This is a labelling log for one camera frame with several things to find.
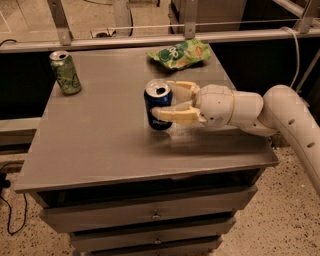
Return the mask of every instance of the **soda can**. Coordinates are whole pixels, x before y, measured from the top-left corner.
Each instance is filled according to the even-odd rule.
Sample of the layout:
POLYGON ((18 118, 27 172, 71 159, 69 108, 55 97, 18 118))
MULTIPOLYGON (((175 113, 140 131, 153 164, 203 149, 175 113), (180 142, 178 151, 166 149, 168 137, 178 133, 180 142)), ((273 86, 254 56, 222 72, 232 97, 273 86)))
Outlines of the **soda can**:
POLYGON ((50 54, 50 65, 63 94, 72 95, 81 91, 81 84, 67 51, 56 51, 50 54))
POLYGON ((171 105, 172 90, 170 86, 162 79, 151 80, 146 85, 144 100, 150 127, 155 130, 168 129, 172 123, 158 120, 152 115, 151 109, 154 107, 166 107, 171 105))

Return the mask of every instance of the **drawer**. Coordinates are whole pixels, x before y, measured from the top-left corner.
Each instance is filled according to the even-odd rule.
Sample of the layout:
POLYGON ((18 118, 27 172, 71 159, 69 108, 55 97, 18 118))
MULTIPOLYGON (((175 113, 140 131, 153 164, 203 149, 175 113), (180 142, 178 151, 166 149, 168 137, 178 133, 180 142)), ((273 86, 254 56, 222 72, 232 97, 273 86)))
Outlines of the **drawer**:
POLYGON ((138 245, 160 245, 170 241, 187 240, 226 234, 235 223, 234 218, 217 218, 215 215, 162 221, 152 225, 124 227, 99 233, 75 235, 71 244, 78 251, 101 251, 138 245))
POLYGON ((162 178, 129 183, 109 184, 57 191, 42 191, 38 195, 46 203, 44 208, 123 201, 138 197, 185 194, 190 191, 248 186, 259 169, 191 175, 182 179, 162 178))
POLYGON ((54 230, 69 233, 243 209, 257 188, 240 186, 42 210, 54 230))
POLYGON ((91 252, 93 256, 177 256, 186 253, 208 253, 219 247, 220 237, 206 237, 187 241, 166 243, 160 245, 138 246, 133 248, 109 251, 91 252))

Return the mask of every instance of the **table top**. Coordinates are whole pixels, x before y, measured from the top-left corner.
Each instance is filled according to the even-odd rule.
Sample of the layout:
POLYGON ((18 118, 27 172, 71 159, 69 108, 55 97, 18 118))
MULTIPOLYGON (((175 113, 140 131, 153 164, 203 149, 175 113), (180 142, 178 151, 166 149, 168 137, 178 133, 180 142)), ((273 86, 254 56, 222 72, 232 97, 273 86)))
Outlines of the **table top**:
POLYGON ((82 91, 64 96, 54 86, 17 192, 35 192, 277 164, 263 137, 223 129, 173 124, 152 130, 143 92, 155 78, 194 81, 200 86, 232 82, 212 52, 183 71, 168 71, 149 59, 161 47, 71 52, 82 91))

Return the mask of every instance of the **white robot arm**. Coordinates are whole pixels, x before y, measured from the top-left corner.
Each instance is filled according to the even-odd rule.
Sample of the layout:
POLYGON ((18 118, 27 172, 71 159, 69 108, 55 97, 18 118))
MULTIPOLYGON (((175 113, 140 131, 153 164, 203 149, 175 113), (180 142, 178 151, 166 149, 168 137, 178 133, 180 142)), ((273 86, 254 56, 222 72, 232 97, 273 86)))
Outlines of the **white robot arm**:
POLYGON ((190 89, 190 100, 182 104, 153 108, 152 114, 163 121, 180 124, 200 122, 205 126, 233 125, 259 135, 278 131, 287 140, 306 170, 320 196, 320 128, 299 95, 288 86, 277 85, 259 94, 207 85, 201 89, 190 82, 170 82, 173 94, 179 87, 190 89))

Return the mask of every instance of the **green snack bag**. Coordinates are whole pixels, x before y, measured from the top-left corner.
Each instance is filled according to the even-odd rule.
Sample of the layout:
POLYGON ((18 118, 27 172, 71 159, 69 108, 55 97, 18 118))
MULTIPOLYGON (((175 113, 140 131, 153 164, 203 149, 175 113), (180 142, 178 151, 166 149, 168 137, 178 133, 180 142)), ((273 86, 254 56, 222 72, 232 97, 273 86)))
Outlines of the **green snack bag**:
POLYGON ((149 51, 147 54, 171 70, 185 69, 194 63, 210 58, 209 45, 197 39, 184 41, 160 52, 149 51))

